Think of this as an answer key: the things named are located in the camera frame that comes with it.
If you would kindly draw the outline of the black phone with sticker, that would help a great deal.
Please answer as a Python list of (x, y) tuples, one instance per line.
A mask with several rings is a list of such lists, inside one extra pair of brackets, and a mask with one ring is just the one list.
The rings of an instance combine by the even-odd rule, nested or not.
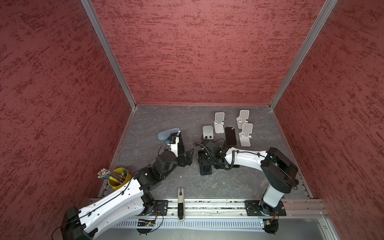
[(236, 131), (234, 127), (225, 127), (226, 145), (235, 147), (237, 145)]

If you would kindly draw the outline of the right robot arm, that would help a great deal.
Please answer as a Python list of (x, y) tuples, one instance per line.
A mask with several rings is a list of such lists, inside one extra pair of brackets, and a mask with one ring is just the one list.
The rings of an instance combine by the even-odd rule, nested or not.
[(276, 216), (285, 194), (292, 189), (297, 189), (299, 181), (296, 179), (298, 167), (277, 148), (267, 151), (246, 151), (226, 145), (219, 146), (215, 141), (205, 140), (194, 143), (201, 148), (199, 164), (203, 168), (215, 167), (225, 171), (232, 170), (235, 166), (248, 167), (261, 171), (269, 181), (259, 205), (257, 213), (263, 216)]

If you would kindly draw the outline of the white phone stand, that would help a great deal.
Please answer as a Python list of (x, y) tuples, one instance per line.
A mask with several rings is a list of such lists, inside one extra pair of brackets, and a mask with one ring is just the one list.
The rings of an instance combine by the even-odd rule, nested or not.
[(236, 118), (238, 129), (243, 129), (243, 124), (248, 123), (250, 111), (249, 110), (240, 110), (239, 116)]
[(224, 120), (225, 120), (224, 112), (215, 113), (214, 129), (216, 134), (223, 134), (225, 132)]
[(252, 132), (253, 132), (253, 124), (244, 123), (242, 126), (242, 131), (239, 133), (240, 145), (242, 147), (251, 146)]

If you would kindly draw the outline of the purple edged phone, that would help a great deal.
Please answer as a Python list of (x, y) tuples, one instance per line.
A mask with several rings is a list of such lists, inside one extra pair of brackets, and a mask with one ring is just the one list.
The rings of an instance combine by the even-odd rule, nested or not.
[(177, 140), (177, 156), (181, 156), (185, 153), (185, 147), (183, 144), (182, 134), (180, 131), (176, 133), (176, 140)]

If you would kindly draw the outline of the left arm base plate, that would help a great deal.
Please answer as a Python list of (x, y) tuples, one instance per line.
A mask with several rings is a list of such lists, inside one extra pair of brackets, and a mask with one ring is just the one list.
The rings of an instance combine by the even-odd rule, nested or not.
[(160, 212), (163, 216), (166, 216), (168, 212), (168, 206), (169, 206), (168, 200), (155, 200), (155, 204), (150, 216), (159, 215), (159, 213), (157, 212)]

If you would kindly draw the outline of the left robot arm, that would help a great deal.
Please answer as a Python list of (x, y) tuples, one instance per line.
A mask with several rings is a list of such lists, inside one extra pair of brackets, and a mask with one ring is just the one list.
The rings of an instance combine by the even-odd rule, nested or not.
[(80, 210), (68, 209), (60, 231), (64, 240), (94, 240), (117, 223), (153, 211), (151, 190), (157, 188), (176, 167), (190, 166), (194, 150), (176, 156), (166, 150), (152, 165), (135, 172), (128, 183), (105, 198)]

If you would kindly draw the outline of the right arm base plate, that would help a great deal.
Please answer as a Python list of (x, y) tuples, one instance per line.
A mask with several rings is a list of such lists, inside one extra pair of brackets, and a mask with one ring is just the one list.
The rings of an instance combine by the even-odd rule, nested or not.
[(279, 201), (276, 207), (271, 207), (262, 200), (246, 200), (245, 209), (248, 217), (285, 217), (287, 215), (282, 201)]

